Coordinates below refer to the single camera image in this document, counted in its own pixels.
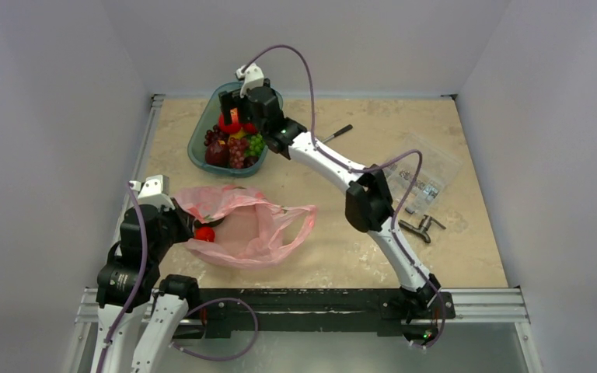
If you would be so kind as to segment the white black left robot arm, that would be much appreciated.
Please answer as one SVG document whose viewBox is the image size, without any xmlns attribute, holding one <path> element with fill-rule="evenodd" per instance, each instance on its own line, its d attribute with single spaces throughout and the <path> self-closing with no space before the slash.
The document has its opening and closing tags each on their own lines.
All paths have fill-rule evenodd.
<svg viewBox="0 0 597 373">
<path fill-rule="evenodd" d="M 126 210 L 120 238 L 97 277 L 93 372 L 153 372 L 180 320 L 200 310 L 196 278 L 161 278 L 159 270 L 172 245 L 193 238 L 193 220 L 178 205 Z"/>
</svg>

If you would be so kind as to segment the pink plastic bag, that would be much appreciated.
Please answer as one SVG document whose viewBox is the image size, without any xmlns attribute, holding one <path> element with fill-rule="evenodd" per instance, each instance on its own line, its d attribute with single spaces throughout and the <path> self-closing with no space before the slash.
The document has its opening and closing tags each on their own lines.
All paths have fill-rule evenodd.
<svg viewBox="0 0 597 373">
<path fill-rule="evenodd" d="M 261 269 L 279 264 L 308 238 L 317 206 L 283 206 L 258 189 L 220 185 L 183 188 L 179 206 L 214 232 L 208 242 L 196 234 L 183 244 L 198 259 L 223 267 Z"/>
</svg>

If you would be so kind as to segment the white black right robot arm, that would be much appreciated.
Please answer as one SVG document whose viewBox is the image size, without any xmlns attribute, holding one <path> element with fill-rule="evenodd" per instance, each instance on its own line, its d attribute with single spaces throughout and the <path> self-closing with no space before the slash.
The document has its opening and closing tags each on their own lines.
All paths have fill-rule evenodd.
<svg viewBox="0 0 597 373">
<path fill-rule="evenodd" d="M 411 314 L 423 316 L 435 307 L 440 285 L 400 231 L 398 210 L 381 166 L 365 168 L 318 141 L 313 132 L 284 114 L 271 87 L 254 88 L 244 95 L 222 90 L 218 101 L 225 123 L 237 110 L 239 121 L 253 124 L 270 151 L 308 166 L 344 194 L 345 218 L 382 250 Z"/>
</svg>

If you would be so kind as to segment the small red fake tomato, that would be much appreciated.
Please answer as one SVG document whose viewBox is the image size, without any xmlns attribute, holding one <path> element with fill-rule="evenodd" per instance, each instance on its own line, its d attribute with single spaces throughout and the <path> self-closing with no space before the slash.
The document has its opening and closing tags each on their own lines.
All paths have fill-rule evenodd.
<svg viewBox="0 0 597 373">
<path fill-rule="evenodd" d="M 255 135 L 258 133 L 257 128 L 252 122 L 247 122 L 242 124 L 242 129 L 246 134 Z"/>
</svg>

